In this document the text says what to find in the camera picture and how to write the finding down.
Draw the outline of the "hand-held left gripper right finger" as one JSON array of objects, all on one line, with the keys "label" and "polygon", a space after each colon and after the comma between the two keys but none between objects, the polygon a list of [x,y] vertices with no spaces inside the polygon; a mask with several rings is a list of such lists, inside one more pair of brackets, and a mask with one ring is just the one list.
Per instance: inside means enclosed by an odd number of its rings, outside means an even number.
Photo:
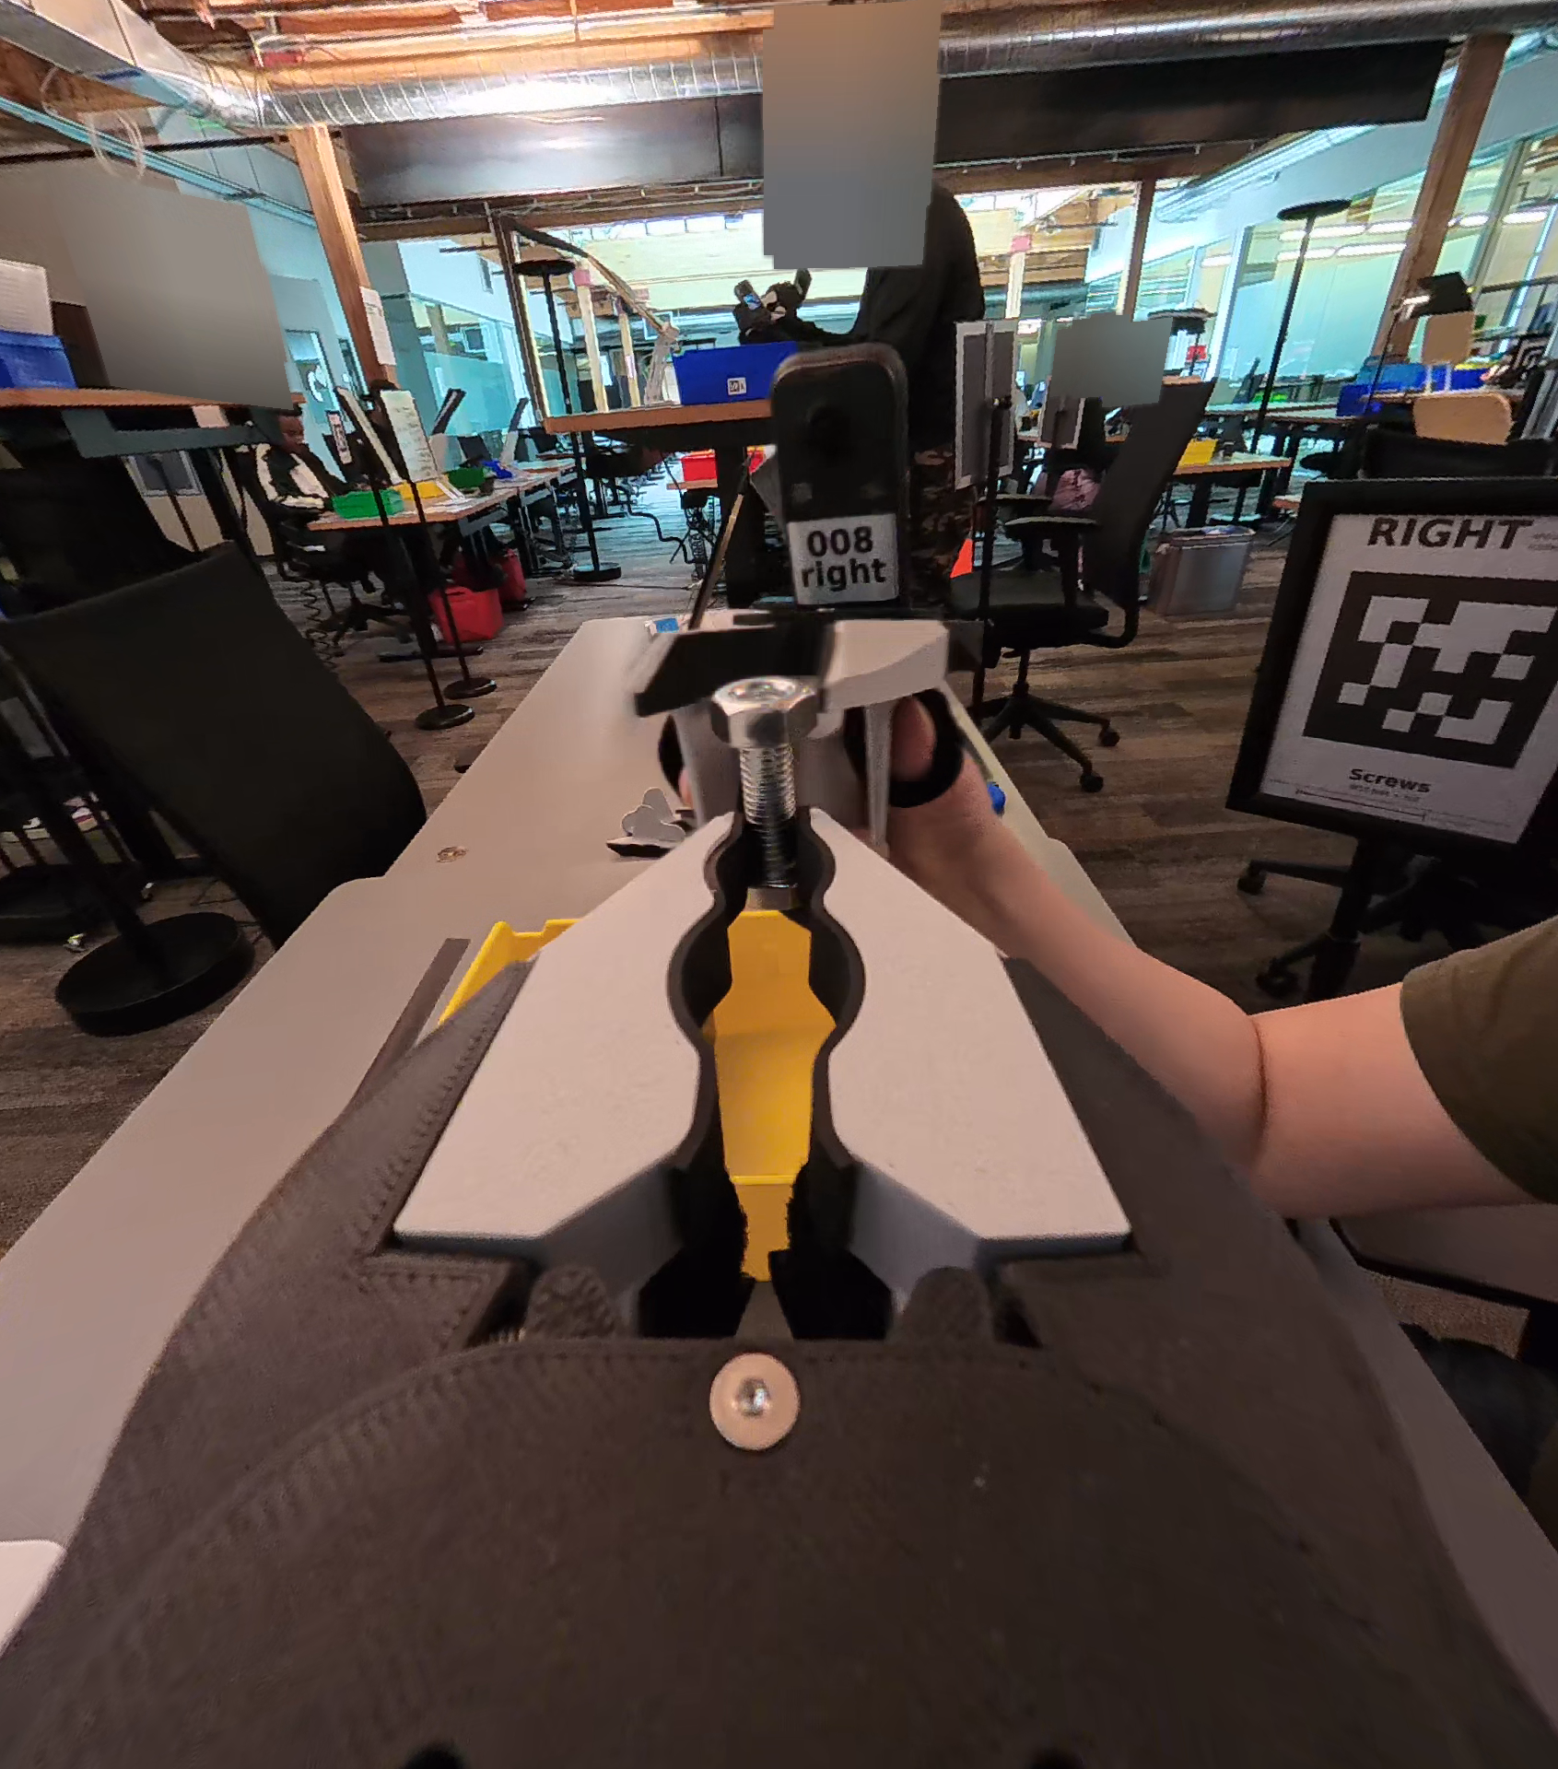
[{"label": "hand-held left gripper right finger", "polygon": [[996,948],[822,811],[797,819],[830,1016],[789,1198],[789,1333],[878,1340],[922,1280],[1108,1257],[1126,1213]]}]

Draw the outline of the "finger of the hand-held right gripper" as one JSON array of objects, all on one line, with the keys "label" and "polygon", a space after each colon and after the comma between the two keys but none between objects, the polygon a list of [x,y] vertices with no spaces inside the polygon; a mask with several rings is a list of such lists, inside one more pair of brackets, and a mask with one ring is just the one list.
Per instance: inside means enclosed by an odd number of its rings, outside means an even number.
[{"label": "finger of the hand-held right gripper", "polygon": [[749,679],[815,681],[826,670],[830,644],[832,624],[800,616],[664,633],[633,671],[633,714],[675,714]]},{"label": "finger of the hand-held right gripper", "polygon": [[885,850],[894,710],[942,688],[942,624],[832,624],[817,679],[817,808]]}]

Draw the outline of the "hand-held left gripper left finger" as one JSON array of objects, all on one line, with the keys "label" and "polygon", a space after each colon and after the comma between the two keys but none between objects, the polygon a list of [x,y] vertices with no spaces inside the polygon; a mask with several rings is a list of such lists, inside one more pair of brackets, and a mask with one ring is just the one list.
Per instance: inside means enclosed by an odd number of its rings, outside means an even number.
[{"label": "hand-held left gripper left finger", "polygon": [[507,972],[393,1239],[585,1268],[646,1333],[730,1333],[741,1210],[706,1025],[740,909],[741,819],[725,813]]}]

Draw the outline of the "steel hex nut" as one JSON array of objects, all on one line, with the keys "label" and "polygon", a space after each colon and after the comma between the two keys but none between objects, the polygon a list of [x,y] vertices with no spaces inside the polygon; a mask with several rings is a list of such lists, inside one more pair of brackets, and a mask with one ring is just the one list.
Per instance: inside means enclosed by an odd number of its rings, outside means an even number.
[{"label": "steel hex nut", "polygon": [[817,714],[815,684],[797,675],[736,679],[706,705],[714,734],[738,753],[795,747],[811,736]]}]

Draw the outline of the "steel hex bolt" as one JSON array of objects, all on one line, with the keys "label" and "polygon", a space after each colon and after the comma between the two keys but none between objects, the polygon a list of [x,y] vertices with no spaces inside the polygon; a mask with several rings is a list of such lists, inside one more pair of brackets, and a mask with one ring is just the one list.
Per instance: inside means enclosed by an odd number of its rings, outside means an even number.
[{"label": "steel hex bolt", "polygon": [[745,830],[758,850],[758,885],[749,902],[769,913],[786,913],[797,902],[795,847],[795,747],[738,753]]}]

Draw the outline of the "yellow plastic bin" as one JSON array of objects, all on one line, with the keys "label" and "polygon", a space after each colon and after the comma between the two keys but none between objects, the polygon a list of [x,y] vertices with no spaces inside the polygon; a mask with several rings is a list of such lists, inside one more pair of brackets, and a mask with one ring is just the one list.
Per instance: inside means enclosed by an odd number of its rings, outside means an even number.
[{"label": "yellow plastic bin", "polygon": [[[765,1281],[787,1248],[789,1193],[809,1143],[811,1073],[833,1029],[808,985],[809,937],[784,915],[745,909],[727,931],[730,985],[705,1016],[703,1055],[714,1069],[721,1160],[745,1221],[743,1272]],[[557,1162],[579,1156],[600,1176],[612,1156],[660,1162],[693,1117],[699,1071],[688,1040],[655,1007],[620,1009],[598,968],[555,961],[568,985],[559,1018],[548,992],[524,981],[517,998],[528,1025],[500,1029],[496,1075],[478,1073],[472,1119],[506,1125],[528,1110],[531,1128],[509,1132],[511,1154],[531,1154],[552,1178]]]}]

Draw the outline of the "person's right hand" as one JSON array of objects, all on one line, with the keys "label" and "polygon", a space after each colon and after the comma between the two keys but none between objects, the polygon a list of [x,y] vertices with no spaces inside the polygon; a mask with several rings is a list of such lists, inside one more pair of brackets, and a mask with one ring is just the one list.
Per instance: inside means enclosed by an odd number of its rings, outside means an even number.
[{"label": "person's right hand", "polygon": [[961,730],[935,692],[892,714],[885,852],[891,863],[1010,961],[1029,961],[1064,904],[992,811]]}]

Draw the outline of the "blue plastic bin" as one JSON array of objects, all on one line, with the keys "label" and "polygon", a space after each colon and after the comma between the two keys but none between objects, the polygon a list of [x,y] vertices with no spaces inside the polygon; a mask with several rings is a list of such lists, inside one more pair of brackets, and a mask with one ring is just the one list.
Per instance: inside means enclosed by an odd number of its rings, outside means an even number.
[{"label": "blue plastic bin", "polygon": [[671,358],[679,404],[762,404],[776,371],[795,355],[797,343],[787,340],[686,349]]}]

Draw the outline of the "loose grey wavy plate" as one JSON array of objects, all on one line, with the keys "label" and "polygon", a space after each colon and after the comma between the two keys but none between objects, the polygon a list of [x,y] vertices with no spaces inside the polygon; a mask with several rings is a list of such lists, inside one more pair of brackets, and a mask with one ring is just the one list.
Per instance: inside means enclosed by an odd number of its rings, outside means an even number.
[{"label": "loose grey wavy plate", "polygon": [[607,848],[620,859],[658,861],[682,847],[692,832],[692,813],[670,804],[664,791],[651,789],[622,817]]}]

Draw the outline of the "wooden standing desk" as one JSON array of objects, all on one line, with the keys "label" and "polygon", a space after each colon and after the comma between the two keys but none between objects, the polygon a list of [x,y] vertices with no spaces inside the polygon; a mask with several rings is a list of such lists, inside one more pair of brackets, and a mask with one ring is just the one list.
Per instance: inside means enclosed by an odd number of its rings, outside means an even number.
[{"label": "wooden standing desk", "polygon": [[775,443],[767,401],[550,413],[542,428],[563,437],[598,434],[629,439],[662,456],[708,450],[721,515],[714,561],[721,601],[727,609],[751,609],[763,596],[760,561],[765,507],[745,485],[747,452]]}]

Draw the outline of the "grey waste bin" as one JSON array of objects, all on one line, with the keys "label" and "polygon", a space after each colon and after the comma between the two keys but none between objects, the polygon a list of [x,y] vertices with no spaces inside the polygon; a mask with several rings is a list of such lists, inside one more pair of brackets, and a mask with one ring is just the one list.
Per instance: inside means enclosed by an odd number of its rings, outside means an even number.
[{"label": "grey waste bin", "polygon": [[1165,533],[1152,548],[1143,607],[1163,620],[1229,614],[1239,601],[1253,535],[1239,526]]}]

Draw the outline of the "black round base stand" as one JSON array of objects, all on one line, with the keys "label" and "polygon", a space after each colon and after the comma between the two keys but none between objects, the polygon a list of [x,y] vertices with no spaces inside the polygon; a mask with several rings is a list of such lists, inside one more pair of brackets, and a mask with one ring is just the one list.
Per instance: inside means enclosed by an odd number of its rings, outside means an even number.
[{"label": "black round base stand", "polygon": [[42,828],[73,882],[95,900],[112,935],[60,979],[58,1007],[93,1036],[165,1027],[217,1003],[250,974],[253,950],[229,918],[191,913],[147,922],[121,874],[102,863],[69,810],[64,789],[45,784],[38,762],[0,710],[0,782],[10,786]]}]

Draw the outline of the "black sign stand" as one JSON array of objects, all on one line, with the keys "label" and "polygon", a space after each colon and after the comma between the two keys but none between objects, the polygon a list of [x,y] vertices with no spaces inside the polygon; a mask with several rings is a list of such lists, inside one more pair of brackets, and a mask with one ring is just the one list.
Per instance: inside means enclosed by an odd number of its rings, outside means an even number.
[{"label": "black sign stand", "polygon": [[1257,974],[1255,988],[1275,1003],[1338,998],[1371,935],[1393,933],[1408,944],[1436,937],[1454,953],[1558,915],[1558,876],[1519,856],[1428,854],[1364,837],[1340,865],[1255,858],[1235,891],[1259,896],[1272,878],[1334,894],[1320,935],[1277,953]]}]

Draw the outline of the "black mesh office chair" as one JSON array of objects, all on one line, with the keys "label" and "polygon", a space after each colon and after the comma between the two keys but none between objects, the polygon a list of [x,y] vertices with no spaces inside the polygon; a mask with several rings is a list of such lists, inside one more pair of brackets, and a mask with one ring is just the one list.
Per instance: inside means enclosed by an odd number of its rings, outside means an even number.
[{"label": "black mesh office chair", "polygon": [[426,824],[412,767],[231,544],[5,620],[0,649],[275,948]]}]

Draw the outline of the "silver ventilation duct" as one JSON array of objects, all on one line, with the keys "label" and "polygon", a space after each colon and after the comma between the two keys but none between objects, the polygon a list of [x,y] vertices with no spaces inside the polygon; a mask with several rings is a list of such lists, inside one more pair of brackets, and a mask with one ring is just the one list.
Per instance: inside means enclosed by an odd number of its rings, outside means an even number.
[{"label": "silver ventilation duct", "polygon": [[[0,4],[53,67],[204,119],[334,128],[749,97],[804,4]],[[1558,49],[1558,3],[927,4],[944,80],[1419,49]]]}]

